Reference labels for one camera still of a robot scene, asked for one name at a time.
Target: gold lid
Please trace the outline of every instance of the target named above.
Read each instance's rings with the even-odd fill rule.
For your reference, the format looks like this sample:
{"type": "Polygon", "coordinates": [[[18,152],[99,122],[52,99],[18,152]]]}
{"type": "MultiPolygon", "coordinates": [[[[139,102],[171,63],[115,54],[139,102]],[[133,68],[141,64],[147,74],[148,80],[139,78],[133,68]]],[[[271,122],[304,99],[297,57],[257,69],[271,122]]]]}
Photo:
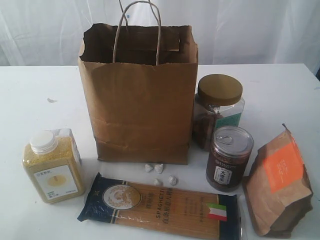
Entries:
{"type": "Polygon", "coordinates": [[[210,74],[199,81],[198,95],[206,104],[229,106],[241,99],[242,85],[231,76],[210,74]]]}

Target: white table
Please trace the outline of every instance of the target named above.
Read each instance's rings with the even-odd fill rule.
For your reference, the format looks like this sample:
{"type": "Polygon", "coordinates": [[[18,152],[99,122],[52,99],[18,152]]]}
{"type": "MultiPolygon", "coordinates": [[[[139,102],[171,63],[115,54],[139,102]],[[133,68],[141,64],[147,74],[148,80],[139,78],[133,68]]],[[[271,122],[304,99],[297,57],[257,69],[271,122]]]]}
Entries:
{"type": "MultiPolygon", "coordinates": [[[[284,130],[282,123],[292,132],[314,191],[313,211],[300,221],[292,238],[319,239],[320,82],[303,64],[201,65],[198,80],[213,73],[233,76],[243,84],[246,104],[239,125],[252,134],[255,142],[246,174],[257,149],[284,130]]],[[[146,184],[156,177],[154,172],[144,172],[142,163],[97,161],[77,66],[0,67],[0,109],[1,240],[187,239],[97,221],[79,222],[84,195],[51,205],[41,201],[21,165],[24,145],[39,130],[73,130],[88,187],[98,171],[105,177],[146,184]]],[[[179,178],[178,188],[217,193],[206,181],[207,159],[206,152],[192,146],[189,164],[167,165],[161,179],[167,181],[174,174],[179,178]]],[[[239,188],[234,193],[243,191],[239,188]]],[[[244,211],[244,233],[249,240],[258,239],[244,196],[239,199],[244,211]]]]}

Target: white backdrop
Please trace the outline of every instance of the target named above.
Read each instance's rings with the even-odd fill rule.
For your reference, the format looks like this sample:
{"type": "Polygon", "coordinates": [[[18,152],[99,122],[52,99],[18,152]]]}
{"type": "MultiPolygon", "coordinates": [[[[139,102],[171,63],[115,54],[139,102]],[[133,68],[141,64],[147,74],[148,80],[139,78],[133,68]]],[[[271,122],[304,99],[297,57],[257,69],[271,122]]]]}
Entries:
{"type": "MultiPolygon", "coordinates": [[[[127,6],[133,0],[122,0],[127,6]]],[[[163,26],[191,25],[199,64],[320,66],[320,0],[152,0],[163,26]]],[[[150,7],[130,25],[156,25],[150,7]]],[[[0,65],[77,65],[83,32],[117,25],[118,0],[0,0],[0,65]]]]}

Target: brown paper bag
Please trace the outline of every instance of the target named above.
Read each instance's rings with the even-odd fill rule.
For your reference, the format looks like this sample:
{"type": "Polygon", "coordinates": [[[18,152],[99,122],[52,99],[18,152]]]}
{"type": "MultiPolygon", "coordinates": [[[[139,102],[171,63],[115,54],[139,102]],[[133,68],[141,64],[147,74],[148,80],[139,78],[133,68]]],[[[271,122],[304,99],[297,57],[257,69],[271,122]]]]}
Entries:
{"type": "Polygon", "coordinates": [[[191,27],[117,29],[94,24],[78,58],[98,159],[187,164],[198,70],[191,27]]]}
{"type": "Polygon", "coordinates": [[[255,232],[288,238],[312,209],[307,171],[288,129],[258,150],[249,177],[243,181],[255,232]]]}

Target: white bottle cap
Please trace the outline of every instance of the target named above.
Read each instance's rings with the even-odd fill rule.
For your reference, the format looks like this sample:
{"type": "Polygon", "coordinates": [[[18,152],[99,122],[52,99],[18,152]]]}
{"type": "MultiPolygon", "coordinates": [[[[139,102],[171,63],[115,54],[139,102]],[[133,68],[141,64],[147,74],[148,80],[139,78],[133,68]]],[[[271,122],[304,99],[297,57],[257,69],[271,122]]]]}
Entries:
{"type": "Polygon", "coordinates": [[[57,146],[56,136],[48,130],[40,131],[30,139],[31,149],[35,154],[48,154],[57,146]]]}

